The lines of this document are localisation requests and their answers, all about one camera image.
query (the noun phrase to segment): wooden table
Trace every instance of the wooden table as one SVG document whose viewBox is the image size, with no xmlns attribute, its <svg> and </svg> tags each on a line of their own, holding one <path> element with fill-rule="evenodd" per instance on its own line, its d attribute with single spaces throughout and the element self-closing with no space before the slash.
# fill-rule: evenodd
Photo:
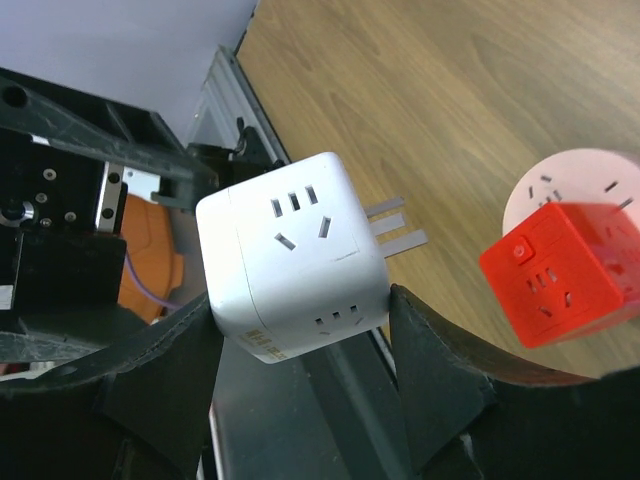
<svg viewBox="0 0 640 480">
<path fill-rule="evenodd" d="M 263 0 L 239 59 L 293 159 L 335 151 L 364 205 L 407 198 L 430 243 L 389 261 L 393 281 L 502 348 L 598 376 L 640 363 L 640 323 L 526 350 L 477 261 L 536 162 L 640 152 L 638 25 L 635 0 Z"/>
</svg>

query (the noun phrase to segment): screw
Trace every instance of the screw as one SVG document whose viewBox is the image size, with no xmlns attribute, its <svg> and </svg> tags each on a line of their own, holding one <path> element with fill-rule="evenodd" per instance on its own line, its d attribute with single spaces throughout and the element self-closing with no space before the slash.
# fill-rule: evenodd
<svg viewBox="0 0 640 480">
<path fill-rule="evenodd" d="M 53 168 L 47 168 L 44 172 L 42 172 L 42 175 L 44 176 L 44 178 L 46 178 L 50 182 L 55 180 L 56 177 L 58 176 L 58 174 Z"/>
</svg>

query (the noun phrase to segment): purple cable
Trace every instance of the purple cable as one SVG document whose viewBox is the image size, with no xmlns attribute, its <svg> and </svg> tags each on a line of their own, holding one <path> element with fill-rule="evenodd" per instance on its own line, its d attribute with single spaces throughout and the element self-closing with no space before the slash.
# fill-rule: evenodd
<svg viewBox="0 0 640 480">
<path fill-rule="evenodd" d="M 133 283 L 136 284 L 136 287 L 138 287 L 138 290 L 140 290 L 140 292 L 142 292 L 142 294 L 145 297 L 157 303 L 158 305 L 165 307 L 168 310 L 179 310 L 181 308 L 181 305 L 168 302 L 167 300 L 163 300 L 162 298 L 154 295 L 152 292 L 149 291 L 149 289 L 147 289 L 147 287 L 144 286 L 144 284 L 140 280 L 140 277 L 138 277 L 138 274 L 133 269 L 133 263 L 131 262 L 131 257 L 129 256 L 129 252 L 125 254 L 124 265 L 125 267 L 127 267 L 127 271 L 129 272 L 129 275 L 131 275 L 131 279 L 133 280 Z"/>
</svg>

